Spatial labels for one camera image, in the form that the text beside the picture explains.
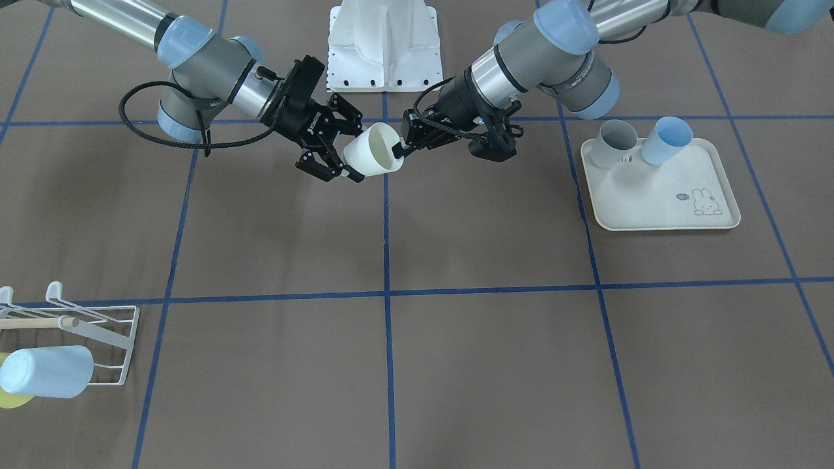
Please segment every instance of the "gray cup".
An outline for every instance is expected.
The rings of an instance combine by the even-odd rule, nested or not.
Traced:
[[[602,124],[590,147],[590,161],[597,168],[609,169],[630,154],[637,146],[637,131],[623,120],[609,120]]]
[[[676,117],[657,121],[651,135],[643,143],[641,154],[648,164],[664,164],[692,142],[689,124]]]

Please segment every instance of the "yellow plate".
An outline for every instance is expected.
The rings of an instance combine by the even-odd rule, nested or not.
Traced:
[[[6,361],[8,353],[0,353],[0,366]],[[20,407],[23,404],[32,400],[32,396],[24,396],[23,394],[9,394],[0,387],[0,408],[13,409]]]

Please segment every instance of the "wooden handle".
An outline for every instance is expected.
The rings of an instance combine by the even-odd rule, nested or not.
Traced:
[[[61,316],[59,318],[0,319],[0,329],[57,329],[59,325],[75,327],[79,322],[78,318],[71,318],[69,316]]]

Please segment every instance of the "light blue joint cap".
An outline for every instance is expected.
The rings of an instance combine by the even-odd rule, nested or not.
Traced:
[[[557,48],[585,55],[600,41],[600,32],[580,0],[550,0],[533,13],[539,31]]]
[[[819,23],[834,8],[834,0],[785,0],[765,29],[774,33],[799,34]]]
[[[246,52],[252,56],[255,60],[260,63],[266,62],[266,57],[264,56],[264,51],[258,46],[252,38],[247,38],[246,36],[235,36],[232,38],[233,41],[237,41],[240,45],[244,46]]]
[[[173,20],[157,48],[159,62],[174,70],[186,63],[214,37],[214,30],[191,17]]]
[[[611,81],[608,83],[608,88],[602,92],[602,95],[587,108],[582,109],[576,114],[576,117],[583,120],[594,120],[608,114],[617,104],[617,99],[620,98],[620,80],[611,71]]]
[[[492,41],[492,45],[494,45],[494,46],[498,45],[498,43],[503,41],[504,38],[509,36],[510,33],[515,31],[515,29],[517,27],[521,26],[522,24],[524,24],[524,22],[521,21],[521,20],[518,20],[518,19],[514,19],[512,21],[508,21],[507,23],[504,23],[504,26],[498,28],[498,32],[495,33],[495,39]]]
[[[179,122],[173,120],[168,113],[165,112],[165,109],[162,109],[162,103],[159,104],[159,111],[157,111],[157,122],[159,122],[159,127],[168,134],[172,139],[179,140],[181,142],[200,142],[203,139],[203,134],[197,129],[191,129],[190,127],[186,127]]]

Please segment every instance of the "light blue cup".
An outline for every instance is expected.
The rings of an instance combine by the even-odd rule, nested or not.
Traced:
[[[643,143],[641,154],[648,164],[660,165],[680,153],[692,142],[689,124],[676,117],[664,117],[657,121],[651,135]]]

